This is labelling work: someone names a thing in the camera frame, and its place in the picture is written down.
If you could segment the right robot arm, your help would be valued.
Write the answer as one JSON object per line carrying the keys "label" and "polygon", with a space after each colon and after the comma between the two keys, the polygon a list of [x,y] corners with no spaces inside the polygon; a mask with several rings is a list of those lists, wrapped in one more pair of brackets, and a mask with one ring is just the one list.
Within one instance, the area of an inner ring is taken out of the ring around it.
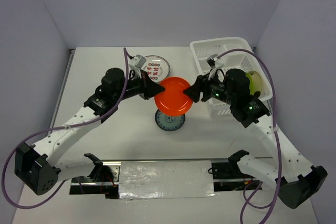
{"label": "right robot arm", "polygon": [[233,117],[268,150],[277,161],[272,167],[240,150],[228,158],[228,171],[233,177],[250,175],[276,190],[280,200],[295,209],[319,191],[328,173],[322,166],[314,166],[278,128],[274,115],[259,99],[259,92],[251,94],[250,79],[240,69],[230,69],[221,81],[216,71],[199,75],[195,83],[183,93],[193,102],[211,98],[230,106]]}

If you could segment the beige translucent plate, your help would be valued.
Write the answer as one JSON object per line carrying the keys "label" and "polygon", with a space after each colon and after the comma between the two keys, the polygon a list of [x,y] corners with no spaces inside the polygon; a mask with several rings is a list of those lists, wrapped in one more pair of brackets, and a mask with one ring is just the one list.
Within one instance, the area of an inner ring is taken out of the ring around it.
{"label": "beige translucent plate", "polygon": [[263,83],[261,75],[257,71],[249,71],[248,73],[252,75],[254,85],[255,85],[255,93],[256,92],[263,93],[264,83]]}

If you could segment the green plastic plate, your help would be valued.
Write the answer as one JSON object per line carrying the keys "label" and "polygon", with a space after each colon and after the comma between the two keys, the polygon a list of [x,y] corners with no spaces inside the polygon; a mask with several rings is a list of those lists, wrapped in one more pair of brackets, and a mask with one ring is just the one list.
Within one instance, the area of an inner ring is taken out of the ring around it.
{"label": "green plastic plate", "polygon": [[250,95],[254,95],[255,93],[255,85],[252,78],[252,75],[248,72],[245,73],[246,77],[249,79],[249,89],[250,89]]}

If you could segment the orange plastic plate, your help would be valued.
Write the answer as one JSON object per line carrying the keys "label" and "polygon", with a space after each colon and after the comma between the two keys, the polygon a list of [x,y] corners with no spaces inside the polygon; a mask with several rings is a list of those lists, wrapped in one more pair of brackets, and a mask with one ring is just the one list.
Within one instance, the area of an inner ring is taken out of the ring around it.
{"label": "orange plastic plate", "polygon": [[190,110],[193,101],[183,93],[191,85],[181,77],[168,77],[160,82],[165,91],[154,97],[156,107],[166,115],[180,116]]}

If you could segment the blue patterned small plate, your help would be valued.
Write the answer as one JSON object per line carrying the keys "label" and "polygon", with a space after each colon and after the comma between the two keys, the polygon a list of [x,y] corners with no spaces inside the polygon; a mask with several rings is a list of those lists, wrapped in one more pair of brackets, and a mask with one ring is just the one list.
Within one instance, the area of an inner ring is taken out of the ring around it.
{"label": "blue patterned small plate", "polygon": [[157,110],[154,119],[155,123],[160,129],[173,132],[180,129],[184,125],[186,116],[185,114],[179,116],[170,116],[164,114],[160,110]]}

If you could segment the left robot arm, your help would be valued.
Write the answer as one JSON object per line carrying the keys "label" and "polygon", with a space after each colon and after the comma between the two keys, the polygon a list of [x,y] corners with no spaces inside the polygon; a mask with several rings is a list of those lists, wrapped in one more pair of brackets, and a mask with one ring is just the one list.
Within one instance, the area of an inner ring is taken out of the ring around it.
{"label": "left robot arm", "polygon": [[109,69],[94,94],[60,129],[50,130],[47,137],[32,145],[22,143],[18,146],[15,151],[16,176],[36,195],[47,193],[69,168],[60,163],[64,153],[106,121],[122,100],[136,95],[148,100],[164,90],[143,70],[129,78],[119,68]]}

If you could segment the white plate red characters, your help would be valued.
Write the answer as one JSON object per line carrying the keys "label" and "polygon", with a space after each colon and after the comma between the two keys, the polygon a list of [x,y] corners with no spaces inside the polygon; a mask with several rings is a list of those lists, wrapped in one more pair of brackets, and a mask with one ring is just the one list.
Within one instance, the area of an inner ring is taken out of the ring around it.
{"label": "white plate red characters", "polygon": [[162,57],[156,55],[149,55],[144,57],[146,59],[142,70],[147,72],[148,76],[154,82],[161,82],[170,75],[170,65]]}

